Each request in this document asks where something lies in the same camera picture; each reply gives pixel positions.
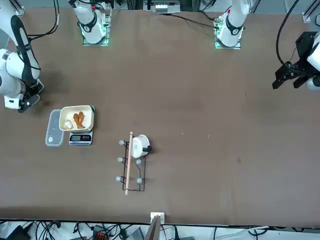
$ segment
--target beige container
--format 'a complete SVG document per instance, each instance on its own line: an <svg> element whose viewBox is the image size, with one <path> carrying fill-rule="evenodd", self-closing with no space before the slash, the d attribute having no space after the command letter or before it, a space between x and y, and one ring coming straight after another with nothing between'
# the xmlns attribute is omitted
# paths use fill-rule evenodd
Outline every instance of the beige container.
<svg viewBox="0 0 320 240"><path fill-rule="evenodd" d="M80 112L83 112L84 114L84 120L82 125L84 128L78 129L77 124L74 120L74 115L79 114ZM64 129L64 123L66 120L70 120L73 125L73 129ZM92 107L89 105L83 105L83 106L65 106L62 108L60 112L60 118L59 118L59 128L61 131L64 132L89 132L94 127L94 111L92 110Z"/></svg>

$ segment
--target brown table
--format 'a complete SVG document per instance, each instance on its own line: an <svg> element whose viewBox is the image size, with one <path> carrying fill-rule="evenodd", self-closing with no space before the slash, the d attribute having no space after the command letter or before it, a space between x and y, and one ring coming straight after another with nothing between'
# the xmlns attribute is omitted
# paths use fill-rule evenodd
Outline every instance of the brown table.
<svg viewBox="0 0 320 240"><path fill-rule="evenodd" d="M114 14L109 47L83 47L72 9L55 34L35 40L46 92L19 114L0 108L0 215L167 223L320 225L319 92L272 90L284 15L250 15L242 50L216 50L212 29L144 11ZM209 24L200 13L186 17ZM52 8L28 9L29 34L49 30ZM289 60L306 30L289 18ZM49 114L95 104L90 147L45 145ZM125 196L118 140L150 137L145 192Z"/></svg>

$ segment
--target mug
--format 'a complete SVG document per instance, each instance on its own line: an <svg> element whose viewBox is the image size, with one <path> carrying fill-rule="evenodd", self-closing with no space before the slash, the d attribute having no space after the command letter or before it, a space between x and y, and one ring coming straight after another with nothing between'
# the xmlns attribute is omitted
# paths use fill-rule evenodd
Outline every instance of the mug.
<svg viewBox="0 0 320 240"><path fill-rule="evenodd" d="M147 155L152 150L146 135L140 134L132 139L131 156L135 159Z"/></svg>

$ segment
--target wooden stick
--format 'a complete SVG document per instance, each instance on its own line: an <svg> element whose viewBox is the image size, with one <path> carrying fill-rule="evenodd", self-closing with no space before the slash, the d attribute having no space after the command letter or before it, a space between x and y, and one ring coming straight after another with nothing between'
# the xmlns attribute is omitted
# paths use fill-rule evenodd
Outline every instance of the wooden stick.
<svg viewBox="0 0 320 240"><path fill-rule="evenodd" d="M131 149L132 149L132 139L134 133L130 132L129 150L128 150L128 164L126 166L126 181L125 181L125 195L129 192L129 179L130 179L130 163L131 163Z"/></svg>

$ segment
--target container lid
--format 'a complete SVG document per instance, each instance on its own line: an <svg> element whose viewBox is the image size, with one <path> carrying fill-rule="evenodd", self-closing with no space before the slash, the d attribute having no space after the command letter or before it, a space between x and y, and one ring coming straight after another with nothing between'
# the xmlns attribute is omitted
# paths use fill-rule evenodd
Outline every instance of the container lid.
<svg viewBox="0 0 320 240"><path fill-rule="evenodd" d="M61 109L54 109L50 113L45 135L45 144L49 147L59 147L64 142L65 132L59 128L60 112Z"/></svg>

